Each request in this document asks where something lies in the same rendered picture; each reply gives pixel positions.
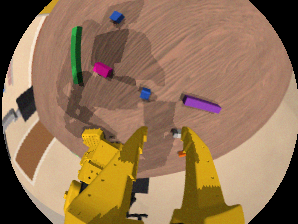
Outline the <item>small blue cube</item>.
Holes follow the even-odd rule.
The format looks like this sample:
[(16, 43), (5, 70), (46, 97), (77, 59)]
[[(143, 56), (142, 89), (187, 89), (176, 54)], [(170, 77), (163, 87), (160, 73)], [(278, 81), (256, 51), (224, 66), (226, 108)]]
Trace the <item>small blue cube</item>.
[(120, 24), (120, 22), (125, 18), (125, 16), (117, 11), (114, 11), (109, 18)]
[(148, 100), (150, 93), (151, 93), (150, 89), (143, 87), (140, 98)]

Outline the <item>purple rod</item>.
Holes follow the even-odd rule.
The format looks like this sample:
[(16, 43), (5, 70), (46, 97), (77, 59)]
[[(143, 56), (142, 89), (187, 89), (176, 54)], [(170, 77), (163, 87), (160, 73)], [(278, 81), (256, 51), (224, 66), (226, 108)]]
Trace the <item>purple rod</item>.
[(222, 109), (218, 104), (215, 104), (215, 103), (212, 103), (212, 102), (200, 99), (200, 98), (196, 98), (193, 96), (189, 96), (186, 94), (184, 95), (182, 102), (184, 105), (203, 109), (203, 110), (214, 112), (217, 114), (219, 114), (219, 112)]

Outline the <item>magenta rod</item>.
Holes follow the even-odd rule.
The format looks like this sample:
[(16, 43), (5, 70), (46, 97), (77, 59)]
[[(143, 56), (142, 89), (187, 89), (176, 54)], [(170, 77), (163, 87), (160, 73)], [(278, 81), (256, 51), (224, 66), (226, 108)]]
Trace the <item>magenta rod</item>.
[(108, 67), (107, 65), (105, 65), (101, 62), (95, 63), (94, 68), (93, 68), (93, 71), (102, 75), (105, 78), (110, 76), (112, 70), (113, 70), (112, 68)]

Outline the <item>green rod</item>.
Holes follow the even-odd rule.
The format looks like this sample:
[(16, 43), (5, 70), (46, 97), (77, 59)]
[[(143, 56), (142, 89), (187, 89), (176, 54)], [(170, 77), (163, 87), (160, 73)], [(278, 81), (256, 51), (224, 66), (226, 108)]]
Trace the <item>green rod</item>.
[(72, 28), (71, 35), (71, 67), (74, 84), (83, 82), (81, 70), (81, 34), (82, 27)]

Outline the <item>orange rod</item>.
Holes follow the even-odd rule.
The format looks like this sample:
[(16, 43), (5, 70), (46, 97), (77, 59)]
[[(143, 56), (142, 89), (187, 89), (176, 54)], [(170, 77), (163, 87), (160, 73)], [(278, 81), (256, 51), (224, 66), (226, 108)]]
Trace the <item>orange rod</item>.
[(178, 154), (179, 154), (179, 157), (186, 156), (186, 153), (183, 153), (183, 151), (178, 152)]

